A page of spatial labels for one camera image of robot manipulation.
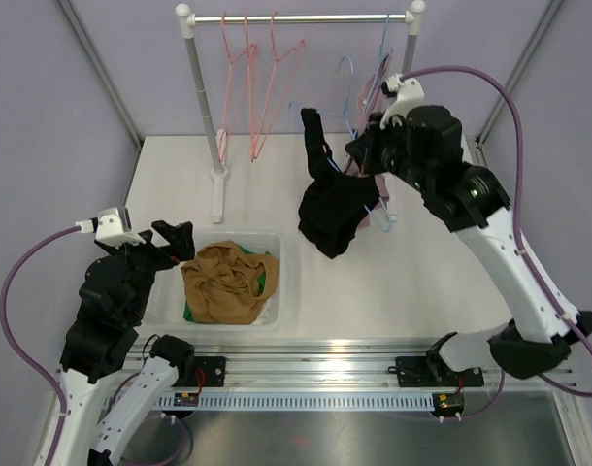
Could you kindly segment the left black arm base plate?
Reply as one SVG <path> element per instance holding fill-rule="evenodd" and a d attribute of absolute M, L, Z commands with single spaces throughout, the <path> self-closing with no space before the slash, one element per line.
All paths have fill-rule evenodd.
<path fill-rule="evenodd" d="M 178 378 L 175 387 L 223 387 L 227 359 L 224 356 L 195 356 Z"/>

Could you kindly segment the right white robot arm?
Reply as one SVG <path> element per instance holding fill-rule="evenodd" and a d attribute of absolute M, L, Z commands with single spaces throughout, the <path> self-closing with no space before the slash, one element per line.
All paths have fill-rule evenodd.
<path fill-rule="evenodd" d="M 366 174 L 389 173 L 415 189 L 474 254 L 512 315 L 485 333 L 489 353 L 506 373 L 526 380 L 559 366 L 580 337 L 592 334 L 592 311 L 569 302 L 530 248 L 517 244 L 509 196 L 490 170 L 464 160 L 461 139 L 461 122 L 448 109 L 425 105 L 405 116 L 371 114 L 345 150 Z"/>

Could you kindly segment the pink wire hanger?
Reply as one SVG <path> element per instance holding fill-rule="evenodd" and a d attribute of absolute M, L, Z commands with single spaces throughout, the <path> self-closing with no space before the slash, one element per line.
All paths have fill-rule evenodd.
<path fill-rule="evenodd" d="M 234 127 L 237 122 L 237 117 L 239 116 L 240 109 L 244 104 L 244 100 L 247 94 L 247 83 L 242 83 L 237 95 L 234 95 L 236 66 L 243 63 L 248 65 L 249 60 L 251 59 L 251 54 L 255 51 L 256 48 L 256 45 L 249 40 L 247 18 L 245 18 L 244 20 L 245 46 L 238 53 L 234 53 L 229 45 L 226 33 L 226 26 L 227 14 L 223 13 L 220 18 L 220 30 L 223 45 L 225 47 L 228 67 L 226 85 L 224 90 L 224 105 L 221 120 L 222 127 L 217 139 L 218 157 L 221 163 L 226 162 L 229 144 L 233 134 Z"/>

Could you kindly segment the black tank top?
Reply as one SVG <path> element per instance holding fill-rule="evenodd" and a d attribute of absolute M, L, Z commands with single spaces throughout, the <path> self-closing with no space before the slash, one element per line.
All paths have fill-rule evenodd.
<path fill-rule="evenodd" d="M 374 178 L 350 176 L 336 167 L 317 110 L 304 108 L 300 115 L 312 183 L 298 209 L 298 229 L 323 255 L 334 259 L 346 252 L 359 225 L 377 205 L 379 190 Z"/>

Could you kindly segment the blue hanger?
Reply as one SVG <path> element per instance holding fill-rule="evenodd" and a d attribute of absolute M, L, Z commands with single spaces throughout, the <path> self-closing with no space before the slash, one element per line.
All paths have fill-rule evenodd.
<path fill-rule="evenodd" d="M 379 97 L 379 87 L 387 69 L 389 57 L 392 55 L 393 49 L 386 46 L 387 31 L 390 24 L 390 15 L 387 15 L 384 20 L 382 36 L 378 48 L 378 65 L 374 72 L 371 82 L 367 86 L 367 94 L 363 101 L 363 114 L 369 115 L 376 110 L 377 101 Z"/>
<path fill-rule="evenodd" d="M 350 139 L 355 140 L 357 138 L 356 130 L 355 130 L 356 123 L 352 123 L 352 121 L 350 119 L 350 110 L 351 110 L 350 104 L 351 104 L 351 97 L 352 97 L 352 89 L 353 89 L 354 82 L 355 82 L 355 78 L 354 78 L 355 72 L 354 72 L 353 60 L 349 55 L 345 55 L 341 58 L 340 63 L 338 64 L 338 67 L 337 67 L 337 72 L 341 71 L 342 66 L 345 62 L 347 62 L 349 65 L 349 83 L 348 83 L 348 88 L 347 88 L 346 96 L 344 99 L 344 106 L 343 106 L 342 111 L 339 114 L 331 113 L 331 112 L 327 112 L 327 111 L 323 111 L 323 110 L 318 110 L 317 112 L 319 113 L 319 115 L 321 117 L 330 117 L 330 118 L 342 120 L 347 127 Z M 350 176 L 353 178 L 360 178 L 360 179 L 364 179 L 366 177 L 366 175 L 361 171 L 361 168 L 354 162 L 354 160 L 351 157 L 348 159 L 348 162 L 347 162 L 344 169 L 341 169 L 339 167 L 337 162 L 334 160 L 333 156 L 330 156 L 330 165 L 332 167 L 334 167 L 336 171 L 341 172 L 343 175 Z M 371 222 L 373 222 L 379 228 L 379 226 L 382 225 L 382 222 L 384 221 L 382 210 L 375 210 L 375 206 L 373 208 L 369 208 L 367 205 L 364 206 L 364 209 L 367 212 L 367 216 L 365 217 L 364 220 L 362 220 L 359 223 L 358 229 L 369 226 Z M 381 228 L 379 228 L 384 233 L 389 233 L 393 227 L 393 220 L 392 220 L 391 214 L 389 212 L 388 212 L 388 216 L 390 217 L 390 220 L 391 220 L 390 228 L 386 231 L 383 231 Z"/>

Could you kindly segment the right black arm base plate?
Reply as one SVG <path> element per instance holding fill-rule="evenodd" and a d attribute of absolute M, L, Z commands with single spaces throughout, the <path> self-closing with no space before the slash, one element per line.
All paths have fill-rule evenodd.
<path fill-rule="evenodd" d="M 454 372 L 444 364 L 431 364 L 424 355 L 397 356 L 394 364 L 387 367 L 389 374 L 397 377 L 404 388 L 479 388 L 484 386 L 482 371 L 467 369 Z"/>

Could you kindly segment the pink tank top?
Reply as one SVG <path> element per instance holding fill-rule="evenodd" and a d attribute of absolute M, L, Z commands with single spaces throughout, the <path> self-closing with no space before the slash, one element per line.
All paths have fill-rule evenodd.
<path fill-rule="evenodd" d="M 360 136 L 366 129 L 370 115 L 379 113 L 381 108 L 382 97 L 380 94 L 381 81 L 387 71 L 389 62 L 392 59 L 393 50 L 383 52 L 378 59 L 378 67 L 374 74 L 366 81 L 357 96 L 357 120 L 356 120 L 356 135 Z M 378 201 L 375 205 L 375 210 L 382 210 L 384 221 L 379 226 L 383 231 L 386 231 L 391 226 L 391 220 L 386 210 L 386 203 L 389 200 L 389 193 L 385 182 L 384 175 L 375 175 L 379 196 L 382 201 Z"/>

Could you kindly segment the white tank top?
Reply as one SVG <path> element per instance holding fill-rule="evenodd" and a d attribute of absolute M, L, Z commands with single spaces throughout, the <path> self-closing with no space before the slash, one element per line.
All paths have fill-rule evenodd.
<path fill-rule="evenodd" d="M 275 298 L 269 298 L 263 307 L 256 320 L 252 325 L 256 326 L 272 326 L 276 323 L 278 318 L 278 302 Z"/>

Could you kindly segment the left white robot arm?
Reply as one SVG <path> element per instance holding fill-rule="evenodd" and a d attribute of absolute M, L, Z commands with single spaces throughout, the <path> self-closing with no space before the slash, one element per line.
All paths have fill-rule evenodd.
<path fill-rule="evenodd" d="M 86 270 L 81 305 L 67 331 L 59 360 L 60 412 L 41 465 L 116 465 L 132 435 L 168 387 L 195 374 L 194 347 L 171 335 L 152 345 L 138 378 L 106 416 L 107 392 L 138 338 L 157 273 L 195 255 L 193 225 L 164 220 L 135 233 L 114 215 L 79 221 L 76 233 L 92 233 L 105 256 Z"/>

